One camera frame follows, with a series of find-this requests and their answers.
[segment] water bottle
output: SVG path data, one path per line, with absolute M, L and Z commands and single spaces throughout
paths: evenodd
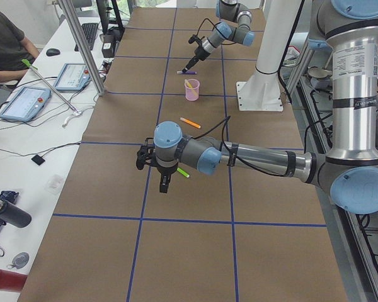
M 12 203 L 0 200 L 0 219 L 18 228 L 26 227 L 31 222 L 31 215 Z

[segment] plastic cup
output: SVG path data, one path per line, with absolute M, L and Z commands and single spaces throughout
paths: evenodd
M 200 82 L 196 79 L 185 81 L 185 97 L 188 101 L 196 101 L 199 98 Z
M 24 287 L 27 275 L 0 269 L 0 291 L 20 293 Z

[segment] pink cup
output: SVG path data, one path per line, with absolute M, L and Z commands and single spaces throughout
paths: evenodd
M 185 97 L 188 101 L 196 101 L 199 98 L 200 83 L 195 79 L 185 81 Z

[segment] white pillar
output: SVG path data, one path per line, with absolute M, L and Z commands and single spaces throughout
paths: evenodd
M 239 110 L 283 111 L 276 71 L 300 3 L 301 0 L 272 0 L 256 62 L 257 70 L 247 82 L 237 82 Z

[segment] dark t-shirt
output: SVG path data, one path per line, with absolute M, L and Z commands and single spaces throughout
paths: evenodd
M 24 37 L 24 32 L 0 12 L 0 70 L 27 69 L 21 60 L 27 59 L 31 63 L 34 61 L 33 56 L 20 43 Z

